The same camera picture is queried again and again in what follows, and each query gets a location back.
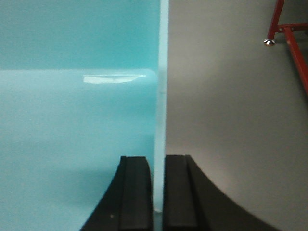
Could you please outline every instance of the gray floor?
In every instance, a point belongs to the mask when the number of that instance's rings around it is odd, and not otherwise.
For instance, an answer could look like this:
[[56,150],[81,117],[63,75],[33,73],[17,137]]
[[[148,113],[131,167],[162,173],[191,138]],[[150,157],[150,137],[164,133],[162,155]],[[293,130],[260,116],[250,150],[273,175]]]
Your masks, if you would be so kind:
[[[167,154],[190,154],[229,197],[284,231],[308,227],[308,100],[275,0],[171,0]],[[286,1],[281,23],[307,22]],[[308,56],[308,37],[297,32]]]

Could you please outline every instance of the red stand leg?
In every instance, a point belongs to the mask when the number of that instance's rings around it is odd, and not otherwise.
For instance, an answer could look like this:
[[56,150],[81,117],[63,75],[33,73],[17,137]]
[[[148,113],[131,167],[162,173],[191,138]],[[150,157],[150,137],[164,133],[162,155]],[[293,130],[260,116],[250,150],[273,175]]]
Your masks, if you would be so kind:
[[279,25],[278,22],[282,12],[283,4],[284,0],[277,0],[274,15],[269,27],[268,39],[264,40],[264,44],[267,46],[273,46],[275,44],[273,39],[276,32],[284,33],[294,62],[300,74],[300,78],[304,85],[305,91],[308,95],[308,66],[302,53],[300,52],[299,46],[293,34],[293,31],[308,30],[308,23],[292,23]]
[[274,15],[271,19],[270,27],[269,27],[269,32],[268,32],[268,39],[273,40],[275,37],[275,33],[279,31],[278,29],[278,23],[279,23],[279,18],[283,9],[284,5],[284,0],[277,0],[275,10],[274,10]]
[[286,27],[284,29],[284,34],[287,39],[287,43],[289,45],[294,62],[300,74],[300,78],[303,82],[304,88],[306,90],[306,93],[308,94],[308,67],[306,65],[305,59],[302,53],[300,52],[299,46],[296,42],[296,39],[294,37],[291,28]]

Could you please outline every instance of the red metal bar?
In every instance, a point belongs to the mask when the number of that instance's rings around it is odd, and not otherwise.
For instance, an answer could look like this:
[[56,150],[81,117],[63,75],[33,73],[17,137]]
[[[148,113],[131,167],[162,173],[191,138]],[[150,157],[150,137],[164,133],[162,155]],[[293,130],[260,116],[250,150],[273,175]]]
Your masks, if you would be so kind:
[[290,27],[284,28],[284,34],[287,39],[291,54],[293,56],[294,62],[297,66],[298,72],[300,74],[301,80],[303,82],[306,93],[308,94],[308,67],[306,65],[305,59],[300,52],[299,46],[293,35]]
[[278,29],[278,22],[281,15],[281,11],[283,9],[284,0],[277,0],[274,15],[271,19],[269,32],[268,32],[268,39],[274,39],[275,33],[279,31]]
[[283,32],[286,27],[290,27],[292,31],[308,30],[308,23],[280,24],[277,32]]

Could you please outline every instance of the light blue panel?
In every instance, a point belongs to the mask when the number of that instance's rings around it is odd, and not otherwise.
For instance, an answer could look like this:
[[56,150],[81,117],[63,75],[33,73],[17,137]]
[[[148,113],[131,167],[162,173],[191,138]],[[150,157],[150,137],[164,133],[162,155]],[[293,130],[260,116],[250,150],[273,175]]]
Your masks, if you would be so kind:
[[159,0],[1,0],[0,69],[157,70]]
[[77,231],[120,156],[152,162],[149,70],[0,71],[0,230]]
[[122,155],[161,210],[167,5],[0,1],[0,230],[78,230]]

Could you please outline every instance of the metal foot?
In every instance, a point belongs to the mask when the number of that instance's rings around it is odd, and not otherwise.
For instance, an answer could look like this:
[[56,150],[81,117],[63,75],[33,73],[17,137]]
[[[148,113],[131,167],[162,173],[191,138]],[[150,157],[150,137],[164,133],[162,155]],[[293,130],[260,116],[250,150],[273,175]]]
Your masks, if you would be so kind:
[[271,39],[266,39],[263,41],[264,45],[265,46],[268,46],[268,47],[271,47],[271,46],[274,46],[275,45],[275,41],[274,40],[271,40]]

